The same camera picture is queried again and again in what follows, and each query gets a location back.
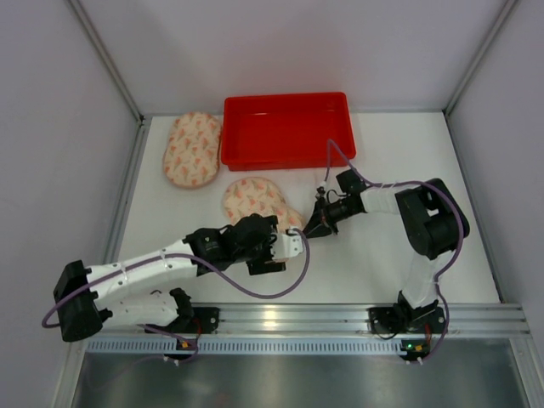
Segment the white robotic arm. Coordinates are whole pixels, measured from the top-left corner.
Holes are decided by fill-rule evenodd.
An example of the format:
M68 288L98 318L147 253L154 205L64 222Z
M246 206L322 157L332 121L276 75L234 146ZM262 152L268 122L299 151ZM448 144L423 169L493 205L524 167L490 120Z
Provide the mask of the white robotic arm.
M193 309L180 287L183 279L246 262L250 275L285 270L285 261L303 252L300 235L276 229L277 217L257 214L235 226L199 229L183 240L123 262L83 267L69 263L54 290L55 301L78 287L91 286L58 310L67 342L92 336L103 327L186 325ZM195 263L195 259L205 261ZM158 287L168 287L160 292Z
M419 185L368 187L353 170L338 174L337 181L344 193L337 201L328 200L323 186L317 190L314 214L303 231L309 239L337 234L338 222L359 213L390 213L401 216L414 249L411 272L397 303L369 311L372 330L377 334L408 332L443 322L436 274L469 233L468 221L444 182L434 178L416 182ZM439 325L434 325L433 332L441 332Z

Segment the red tray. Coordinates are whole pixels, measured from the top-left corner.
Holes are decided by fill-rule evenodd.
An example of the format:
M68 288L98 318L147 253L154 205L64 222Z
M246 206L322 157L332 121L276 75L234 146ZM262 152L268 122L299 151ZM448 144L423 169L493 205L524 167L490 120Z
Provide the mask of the red tray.
M326 141L355 157L348 101L341 92L241 96L224 101L221 161L229 170L326 166ZM344 166L332 149L333 166Z

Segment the purple cable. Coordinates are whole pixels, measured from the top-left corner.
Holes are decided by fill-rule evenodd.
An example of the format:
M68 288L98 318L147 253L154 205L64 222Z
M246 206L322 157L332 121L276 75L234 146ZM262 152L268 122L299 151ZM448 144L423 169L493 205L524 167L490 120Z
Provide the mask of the purple cable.
M454 252L453 256L451 257L450 261L444 265L444 267L439 270L436 274L434 274L433 282L434 287L436 289L436 294L442 301L442 304L444 305L444 312L445 312L445 323L444 323L444 330L440 334L440 337L436 344L434 345L433 349L429 352L429 354L423 359L428 360L432 355L435 354L436 350L442 345L442 342L444 341L445 334L448 332L448 327L450 326L450 308L448 306L448 303L445 301L444 295L442 295L442 292L440 291L439 286L439 278L444 274L446 270L448 270L451 265L455 263L455 261L459 258L459 253L461 252L462 248L462 242L463 237L465 235L464 228L462 227L462 221L461 221L461 214L457 211L456 206L453 204L453 202L450 200L450 198L444 194L442 191L434 187L433 185L429 183L425 183L424 181L403 181L401 183L392 183L392 184L384 184L384 183L374 183L370 181L369 179L363 177L362 174L359 173L357 168L353 164L351 164L351 161L346 157L346 155L343 154L343 152L340 150L340 147L336 144L336 142L332 139L328 139L326 142L326 174L325 174L325 183L329 179L329 174L331 172L331 146L333 146L337 153L343 158L343 160L346 162L346 164L351 168L355 174L357 174L357 177L359 177L362 181L367 183L371 187L402 187L404 185L421 185L424 186L432 191L434 191L442 200L445 201L445 203L448 205L448 207L451 208L451 211L453 212L453 215L456 219L457 223L457 229L459 231L459 240L457 241L457 247L456 251Z
M301 239L303 241L303 244L304 244L304 250L306 251L306 260L304 262L303 271L301 272L300 276L295 281L295 283L293 283L291 286L289 286L285 291L275 293L275 294L272 294L272 295L263 295L263 294L260 294L260 293L249 291L248 289L241 286L240 284L238 284L234 280L230 279L226 274L221 272L219 269L217 269L215 266L210 264L208 261L206 261L206 260L204 260L202 258L198 258L195 255L190 255L188 253L168 253L168 254L165 255L165 258L186 258L186 259L190 259L192 261L195 261L195 262L197 262L199 264L202 264L202 265L206 266L212 272L215 272L216 274L218 274L221 278L223 278L225 281L230 283L233 287L235 287L239 291L245 293L246 295L252 296L254 298L259 298L259 299L277 299L277 298L281 298L282 296L285 296L286 294L291 293L292 291L294 291L298 287L298 285L300 285L300 283L303 281L304 277L308 273L308 268L309 268L309 243L308 243L308 239L306 238L306 236L304 236L303 232L300 229L294 228L293 230L297 234L300 235L300 237L301 237ZM153 262L157 262L157 261L160 261L160 260L162 260L162 258L160 256L144 259L143 261L133 263L132 265L128 265L125 268L125 272L130 272L131 270L140 268L142 266L145 266L147 264L151 264ZM92 282L90 282L90 283L88 283L86 285L78 287L74 292L70 292L68 295L66 295L65 297L60 299L59 302L56 303L45 314L45 316L42 319L42 327L46 328L46 329L52 329L52 328L55 328L55 327L59 327L59 323L48 323L48 320L51 318L51 316L55 312L57 312L60 308L62 308L65 304L70 302L73 298L75 298L80 293L85 292L87 289L89 289L89 288L91 288L93 286L96 286L96 285L98 285L98 284L100 284L102 282L105 282L105 281L107 281L109 279L113 279L113 278L115 278L116 276L118 276L120 274L122 274L122 270L121 269L116 270L114 272L109 273L108 275L104 275L101 278L98 278L97 280L93 280ZM166 333L166 332L163 332L161 334L165 334L165 335L168 335L168 336L174 337L174 338L178 338L178 336L179 336L179 335L173 336L172 333ZM187 343L192 343L190 340L187 340L187 339L185 339L185 338L183 338L181 336L179 336L179 337L183 341L185 341Z

